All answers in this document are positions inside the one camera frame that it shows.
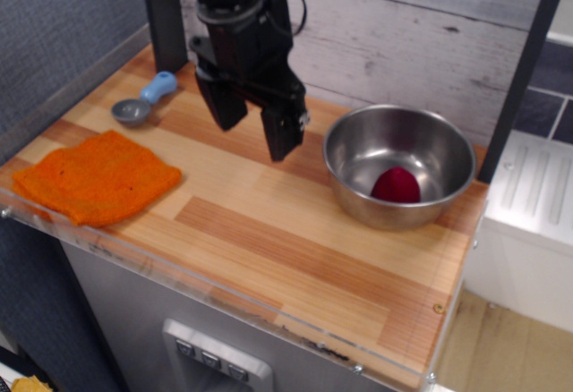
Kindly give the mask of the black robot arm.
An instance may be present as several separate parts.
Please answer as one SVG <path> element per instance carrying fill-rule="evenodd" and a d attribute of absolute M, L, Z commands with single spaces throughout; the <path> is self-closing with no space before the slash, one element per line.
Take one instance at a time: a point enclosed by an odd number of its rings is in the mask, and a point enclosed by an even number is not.
<path fill-rule="evenodd" d="M 195 77 L 216 124 L 236 126 L 250 103 L 261 108 L 269 154 L 280 162 L 304 140 L 305 87 L 288 56 L 299 30 L 287 0 L 197 0 L 205 37 L 194 36 Z"/>

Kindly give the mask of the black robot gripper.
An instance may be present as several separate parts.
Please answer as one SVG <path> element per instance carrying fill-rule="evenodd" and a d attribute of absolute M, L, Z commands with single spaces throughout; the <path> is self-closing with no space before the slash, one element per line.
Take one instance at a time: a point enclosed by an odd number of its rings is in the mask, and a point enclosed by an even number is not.
<path fill-rule="evenodd" d="M 194 36 L 195 79 L 222 131 L 248 113 L 246 102 L 264 107 L 261 120 L 273 162 L 301 145 L 310 115 L 305 90 L 289 67 L 294 32 L 286 2 L 251 2 L 228 8 L 199 4 L 206 37 Z"/>

